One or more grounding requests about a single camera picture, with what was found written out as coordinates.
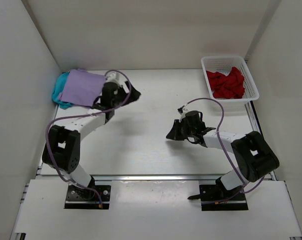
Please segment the lavender t-shirt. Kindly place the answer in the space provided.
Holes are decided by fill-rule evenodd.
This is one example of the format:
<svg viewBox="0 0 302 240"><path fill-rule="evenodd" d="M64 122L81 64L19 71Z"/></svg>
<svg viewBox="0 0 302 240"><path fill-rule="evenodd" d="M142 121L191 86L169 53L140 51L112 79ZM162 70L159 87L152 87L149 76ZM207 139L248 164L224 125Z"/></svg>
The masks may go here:
<svg viewBox="0 0 302 240"><path fill-rule="evenodd" d="M83 69L72 69L69 71L60 100L77 106L92 107L105 83L106 78L103 75Z"/></svg>

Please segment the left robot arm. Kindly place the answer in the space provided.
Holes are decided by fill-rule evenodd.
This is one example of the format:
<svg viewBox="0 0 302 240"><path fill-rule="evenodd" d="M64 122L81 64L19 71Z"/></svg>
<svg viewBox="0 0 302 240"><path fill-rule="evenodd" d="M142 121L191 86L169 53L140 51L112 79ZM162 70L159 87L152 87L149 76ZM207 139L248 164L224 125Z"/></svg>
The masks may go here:
<svg viewBox="0 0 302 240"><path fill-rule="evenodd" d="M98 192L94 178L80 166L81 141L107 124L116 109L140 98L141 93L129 81L125 81L125 85L128 91L114 80L105 83L85 114L70 116L71 122L64 126L54 120L46 129L43 163L56 170L64 182L73 185L84 200L92 199Z"/></svg>

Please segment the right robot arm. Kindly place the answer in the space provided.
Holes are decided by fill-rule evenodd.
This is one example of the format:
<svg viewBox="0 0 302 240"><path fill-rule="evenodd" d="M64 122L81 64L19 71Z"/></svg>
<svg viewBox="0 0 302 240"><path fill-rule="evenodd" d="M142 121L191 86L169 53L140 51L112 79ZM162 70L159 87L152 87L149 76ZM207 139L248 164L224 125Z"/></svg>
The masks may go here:
<svg viewBox="0 0 302 240"><path fill-rule="evenodd" d="M279 160L263 136L252 131L248 134L221 132L217 128L207 127L203 114L193 110L183 113L176 119L166 136L173 141L187 140L191 144L205 148L223 150L233 154L237 166L219 177L215 185L189 200L202 199L211 202L229 200L239 194L248 183L254 183L279 167Z"/></svg>

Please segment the teal t-shirt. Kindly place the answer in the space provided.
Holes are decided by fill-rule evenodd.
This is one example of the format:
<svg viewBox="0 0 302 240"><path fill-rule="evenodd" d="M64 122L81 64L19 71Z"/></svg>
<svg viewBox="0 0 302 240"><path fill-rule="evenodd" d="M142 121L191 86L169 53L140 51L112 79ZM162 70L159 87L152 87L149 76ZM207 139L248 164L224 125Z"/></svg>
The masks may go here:
<svg viewBox="0 0 302 240"><path fill-rule="evenodd" d="M52 101L55 102L61 109L68 109L73 106L72 103L63 102L60 100L60 96L63 92L65 84L67 82L67 78L69 76L69 72L62 73L56 80L56 84L53 88L53 92L51 95Z"/></svg>

